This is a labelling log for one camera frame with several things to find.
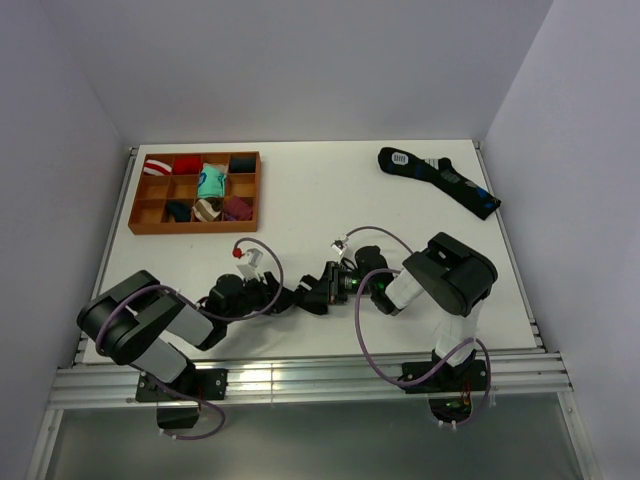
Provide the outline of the black white-striped sock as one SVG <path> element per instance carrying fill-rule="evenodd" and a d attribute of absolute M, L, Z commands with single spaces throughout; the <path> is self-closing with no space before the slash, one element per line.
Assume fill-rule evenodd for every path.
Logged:
<path fill-rule="evenodd" d="M 317 279 L 311 275 L 304 275 L 294 291 L 294 304 L 316 316 L 329 313 L 331 300 L 330 282 L 326 277 Z"/>

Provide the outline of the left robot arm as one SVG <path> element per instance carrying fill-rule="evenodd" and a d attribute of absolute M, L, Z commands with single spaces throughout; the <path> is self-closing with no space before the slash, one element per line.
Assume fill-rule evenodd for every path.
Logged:
<path fill-rule="evenodd" d="M 279 314 L 295 300 L 296 294 L 270 272 L 250 280 L 225 274 L 195 305 L 140 270 L 82 307 L 77 325 L 100 355 L 154 377 L 170 398 L 183 399 L 196 389 L 195 365 L 162 340 L 162 333 L 206 351 L 225 338 L 232 321 L 254 313 Z"/>

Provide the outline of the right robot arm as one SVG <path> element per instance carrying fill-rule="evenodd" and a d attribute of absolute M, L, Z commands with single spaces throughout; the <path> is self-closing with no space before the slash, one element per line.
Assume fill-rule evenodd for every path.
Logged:
<path fill-rule="evenodd" d="M 377 245 L 359 248 L 354 260 L 356 279 L 344 289 L 367 294 L 381 313 L 397 315 L 423 294 L 437 304 L 445 328 L 432 353 L 433 378 L 443 389 L 457 388 L 475 360 L 479 313 L 498 280 L 492 261 L 444 232 L 411 250 L 397 273 Z"/>

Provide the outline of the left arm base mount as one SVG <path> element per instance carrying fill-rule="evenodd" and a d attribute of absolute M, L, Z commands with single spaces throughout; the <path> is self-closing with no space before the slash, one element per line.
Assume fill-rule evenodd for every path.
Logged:
<path fill-rule="evenodd" d="M 135 401 L 156 405 L 156 424 L 164 434 L 179 440 L 199 440 L 223 429 L 226 414 L 214 401 L 225 399 L 227 385 L 225 368 L 188 367 L 176 380 L 166 384 L 141 372 Z M 210 412 L 218 415 L 218 424 L 209 432 L 191 433 Z"/>

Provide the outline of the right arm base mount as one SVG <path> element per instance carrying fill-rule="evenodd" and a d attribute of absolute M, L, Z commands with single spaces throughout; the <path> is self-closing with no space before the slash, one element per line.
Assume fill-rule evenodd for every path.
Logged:
<path fill-rule="evenodd" d="M 445 363 L 426 380 L 408 386 L 408 383 L 424 376 L 435 367 L 437 360 L 438 357 L 434 360 L 402 363 L 401 375 L 396 378 L 396 382 L 408 394 L 443 394 L 460 398 L 485 393 L 491 388 L 486 362 L 475 357 L 455 367 Z"/>

